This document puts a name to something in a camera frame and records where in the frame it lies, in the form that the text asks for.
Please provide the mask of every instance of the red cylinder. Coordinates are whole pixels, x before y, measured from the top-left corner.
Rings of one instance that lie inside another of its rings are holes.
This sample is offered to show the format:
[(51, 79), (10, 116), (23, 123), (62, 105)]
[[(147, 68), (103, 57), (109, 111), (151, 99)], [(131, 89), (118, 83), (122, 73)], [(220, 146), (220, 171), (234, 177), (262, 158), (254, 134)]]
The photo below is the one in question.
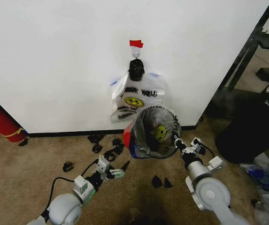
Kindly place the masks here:
[(23, 129), (2, 109), (0, 109), (0, 133), (11, 142), (19, 142), (26, 137)]

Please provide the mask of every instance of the white plastic bag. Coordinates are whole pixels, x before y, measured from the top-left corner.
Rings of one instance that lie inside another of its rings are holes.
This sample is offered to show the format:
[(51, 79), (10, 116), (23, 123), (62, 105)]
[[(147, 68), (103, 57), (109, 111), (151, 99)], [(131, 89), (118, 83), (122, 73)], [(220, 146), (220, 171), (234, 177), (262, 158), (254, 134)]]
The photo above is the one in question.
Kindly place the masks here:
[(141, 81), (132, 81), (129, 73), (113, 82), (112, 122), (132, 120), (137, 113), (152, 105), (162, 105), (165, 81), (161, 75), (145, 73)]

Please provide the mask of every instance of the black baseboard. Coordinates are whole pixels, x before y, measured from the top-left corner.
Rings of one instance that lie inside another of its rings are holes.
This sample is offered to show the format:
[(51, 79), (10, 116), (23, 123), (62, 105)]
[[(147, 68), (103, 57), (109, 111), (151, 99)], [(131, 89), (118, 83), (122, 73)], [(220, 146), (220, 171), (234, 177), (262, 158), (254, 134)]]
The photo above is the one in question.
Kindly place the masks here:
[[(182, 126), (182, 130), (194, 130), (196, 126)], [(93, 130), (93, 131), (74, 131), (74, 132), (54, 132), (54, 133), (30, 133), (29, 137), (68, 137), (83, 135), (114, 135), (122, 134), (124, 130)]]

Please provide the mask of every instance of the yellow smiley face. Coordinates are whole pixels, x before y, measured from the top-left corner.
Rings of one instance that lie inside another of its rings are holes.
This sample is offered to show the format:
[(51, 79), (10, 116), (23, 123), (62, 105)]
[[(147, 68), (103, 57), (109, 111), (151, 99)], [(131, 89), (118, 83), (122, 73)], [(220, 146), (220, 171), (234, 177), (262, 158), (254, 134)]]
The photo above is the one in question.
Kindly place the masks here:
[(127, 98), (125, 98), (125, 102), (128, 105), (133, 106), (133, 107), (143, 107), (144, 106), (144, 103), (135, 97), (127, 97)]
[(162, 143), (165, 136), (166, 136), (167, 130), (164, 126), (159, 126), (156, 130), (156, 136), (155, 139), (159, 141), (159, 143)]

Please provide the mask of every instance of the black plastic piece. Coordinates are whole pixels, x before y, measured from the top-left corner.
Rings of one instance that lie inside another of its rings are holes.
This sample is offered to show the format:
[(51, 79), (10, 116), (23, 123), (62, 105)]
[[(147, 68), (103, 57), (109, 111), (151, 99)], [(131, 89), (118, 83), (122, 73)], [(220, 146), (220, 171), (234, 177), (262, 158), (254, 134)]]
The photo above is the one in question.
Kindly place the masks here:
[(102, 138), (104, 137), (105, 135), (90, 135), (88, 136), (88, 140), (91, 142), (91, 143), (94, 143), (94, 144), (99, 144), (99, 142), (102, 140)]
[(103, 146), (96, 144), (96, 145), (93, 146), (92, 152), (93, 153), (99, 153), (102, 150), (102, 148), (103, 148)]
[(25, 138), (21, 143), (18, 144), (18, 146), (25, 146), (28, 144), (28, 138)]
[(115, 148), (112, 150), (115, 154), (120, 155), (123, 152), (123, 147), (115, 146)]
[(171, 188), (173, 187), (173, 185), (171, 184), (171, 182), (168, 180), (168, 178), (164, 179), (164, 187), (165, 188)]
[(253, 205), (253, 207), (255, 208), (255, 204), (258, 203), (257, 199), (252, 199), (251, 200), (251, 204)]
[(114, 140), (112, 140), (112, 145), (120, 145), (122, 143), (122, 141), (118, 138), (115, 138)]
[(143, 62), (139, 59), (132, 60), (128, 72), (130, 80), (141, 81), (145, 73)]
[(72, 169), (74, 169), (74, 167), (73, 167), (73, 163), (71, 162), (65, 162), (62, 168), (64, 172), (71, 171)]
[(115, 154), (113, 154), (113, 149), (108, 150), (104, 153), (104, 158), (107, 159), (108, 162), (113, 162), (115, 160)]
[(162, 181), (161, 181), (161, 179), (159, 179), (159, 177), (155, 175), (155, 176), (153, 177), (153, 179), (152, 179), (152, 185), (153, 185), (153, 187), (155, 187), (155, 188), (159, 188), (159, 187), (161, 187), (161, 186), (162, 186)]
[(130, 163), (130, 160), (122, 166), (121, 169), (122, 169), (124, 172), (127, 170), (129, 163)]

